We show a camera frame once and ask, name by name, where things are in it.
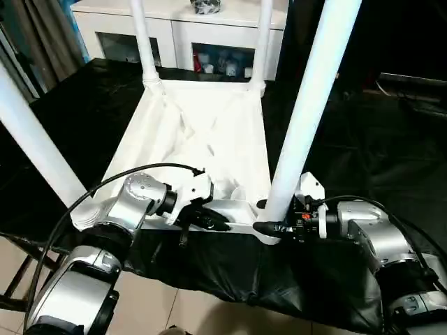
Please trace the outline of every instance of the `tiled floor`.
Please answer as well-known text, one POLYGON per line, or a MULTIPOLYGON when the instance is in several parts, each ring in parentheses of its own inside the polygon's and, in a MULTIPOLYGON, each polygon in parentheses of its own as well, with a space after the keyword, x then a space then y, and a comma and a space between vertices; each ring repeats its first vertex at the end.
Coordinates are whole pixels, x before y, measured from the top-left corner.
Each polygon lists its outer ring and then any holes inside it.
MULTIPOLYGON (((0 290, 5 290, 25 254, 0 237, 0 255, 0 290)), ((34 266, 14 297, 26 292, 34 266)), ((193 335, 354 335, 263 308, 224 302, 203 292, 178 290, 130 273, 119 277, 116 290, 120 298, 109 335, 157 335, 171 325, 193 335)), ((0 310, 0 335, 21 334, 22 320, 22 313, 0 310)))

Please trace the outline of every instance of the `black fabric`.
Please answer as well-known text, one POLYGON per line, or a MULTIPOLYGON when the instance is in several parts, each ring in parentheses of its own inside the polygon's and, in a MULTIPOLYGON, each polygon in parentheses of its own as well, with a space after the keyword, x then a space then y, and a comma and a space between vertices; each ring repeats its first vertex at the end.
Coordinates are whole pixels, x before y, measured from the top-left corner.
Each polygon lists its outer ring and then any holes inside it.
MULTIPOLYGON (((161 69, 160 76, 225 80, 175 69, 161 69)), ((142 90, 139 65, 95 59, 32 105, 87 188, 101 180, 142 90)), ((271 173, 297 90, 280 82, 268 83, 265 90, 271 173)), ((306 169, 327 195, 377 199, 426 229, 447 250, 445 129, 442 120, 419 116, 389 97, 334 94, 306 169)), ((41 245, 64 206, 3 126, 0 143, 0 232, 41 245)), ((57 248, 68 252, 81 240, 69 225, 57 248)), ((351 242, 266 246, 248 235, 192 232, 186 249, 180 250, 178 243, 178 232, 143 230, 130 252, 128 270, 354 332, 382 329, 380 290, 362 251, 351 242)))

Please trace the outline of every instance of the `white cabinet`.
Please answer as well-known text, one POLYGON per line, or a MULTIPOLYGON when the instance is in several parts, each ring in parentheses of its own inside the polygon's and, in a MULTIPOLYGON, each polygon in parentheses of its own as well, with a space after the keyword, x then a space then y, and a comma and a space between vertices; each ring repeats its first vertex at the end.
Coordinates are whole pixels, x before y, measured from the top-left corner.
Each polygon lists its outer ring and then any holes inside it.
MULTIPOLYGON (((143 2, 156 65, 193 70, 193 53, 204 45, 229 47, 242 54, 244 66, 253 61, 261 0, 222 0, 221 11, 212 15, 195 14, 189 0, 143 2)), ((288 0, 274 0, 267 80, 276 75, 287 5, 288 0)), ((71 9, 91 58, 139 60, 129 0, 82 0, 71 9)))

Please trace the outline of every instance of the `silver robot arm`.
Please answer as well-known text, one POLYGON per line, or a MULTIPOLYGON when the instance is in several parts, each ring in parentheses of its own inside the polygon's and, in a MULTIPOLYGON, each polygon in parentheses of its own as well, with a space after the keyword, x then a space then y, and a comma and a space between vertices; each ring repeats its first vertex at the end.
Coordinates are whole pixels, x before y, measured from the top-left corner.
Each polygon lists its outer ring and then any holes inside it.
POLYGON ((119 195, 104 204, 94 227, 84 231, 85 244, 71 252, 39 292, 24 334, 105 334, 119 298, 113 288, 146 215, 174 223, 191 201, 212 199, 206 174, 195 176, 187 186, 194 192, 173 192, 145 173, 129 175, 119 195))
POLYGON ((352 239, 362 246, 381 289, 387 325, 405 331, 396 334, 447 334, 447 296, 437 287, 438 281, 447 284, 444 268, 433 255, 420 259, 385 212, 365 201, 341 201, 336 214, 324 211, 321 218, 321 201, 308 198, 302 203, 295 199, 289 214, 287 223, 259 222, 254 228, 305 243, 322 238, 323 221, 324 238, 352 239))

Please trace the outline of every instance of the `curtain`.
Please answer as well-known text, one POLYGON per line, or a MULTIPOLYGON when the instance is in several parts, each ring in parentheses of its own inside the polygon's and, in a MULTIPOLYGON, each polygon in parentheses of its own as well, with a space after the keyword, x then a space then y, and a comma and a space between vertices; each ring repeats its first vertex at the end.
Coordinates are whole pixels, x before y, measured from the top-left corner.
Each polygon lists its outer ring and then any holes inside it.
POLYGON ((11 0, 31 56, 48 90, 84 61, 75 33, 57 0, 11 0))

